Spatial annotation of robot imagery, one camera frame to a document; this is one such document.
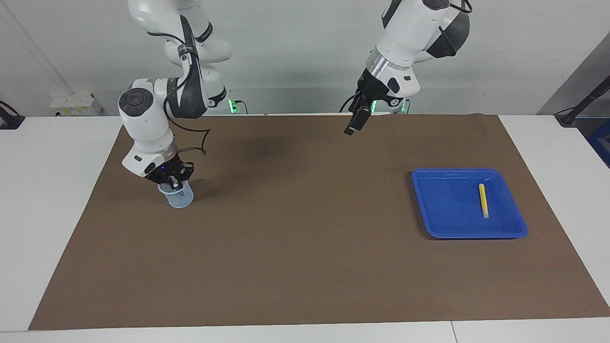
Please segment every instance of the yellow pen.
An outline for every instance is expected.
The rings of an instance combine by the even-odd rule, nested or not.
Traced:
[[[489,218],[489,207],[487,207],[487,194],[485,193],[485,185],[479,185],[479,195],[481,196],[481,207],[483,208],[483,218]]]

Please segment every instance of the blue tray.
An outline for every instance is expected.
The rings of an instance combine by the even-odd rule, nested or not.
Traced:
[[[502,175],[493,169],[418,169],[412,174],[426,229],[439,239],[510,239],[528,234]],[[489,218],[483,218],[484,184]]]

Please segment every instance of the clear plastic cup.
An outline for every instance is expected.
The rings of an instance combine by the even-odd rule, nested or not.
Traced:
[[[170,185],[168,184],[160,184],[157,186],[157,188],[159,188],[159,192],[165,195],[165,198],[167,198],[170,206],[176,209],[187,207],[195,198],[193,190],[188,184],[188,181],[183,181],[182,188],[178,190],[171,189]]]

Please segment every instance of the white robotic arm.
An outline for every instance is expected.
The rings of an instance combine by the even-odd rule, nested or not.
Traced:
[[[397,107],[417,94],[420,84],[413,63],[455,56],[468,38],[470,12],[467,0],[392,0],[382,17],[384,35],[358,80],[345,133],[352,135],[364,127],[374,101]]]
[[[180,189],[194,168],[180,160],[168,120],[199,118],[209,107],[224,103],[226,88],[210,63],[228,60],[232,49],[214,31],[201,0],[128,0],[128,4],[134,20],[150,35],[167,40],[165,53],[184,75],[139,79],[121,95],[119,113],[134,139],[123,165],[137,176]]]

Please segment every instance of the table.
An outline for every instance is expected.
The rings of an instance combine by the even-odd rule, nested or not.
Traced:
[[[607,302],[610,170],[553,117],[500,117]],[[2,342],[608,342],[610,319],[26,331],[121,128],[118,117],[28,118],[0,131]]]

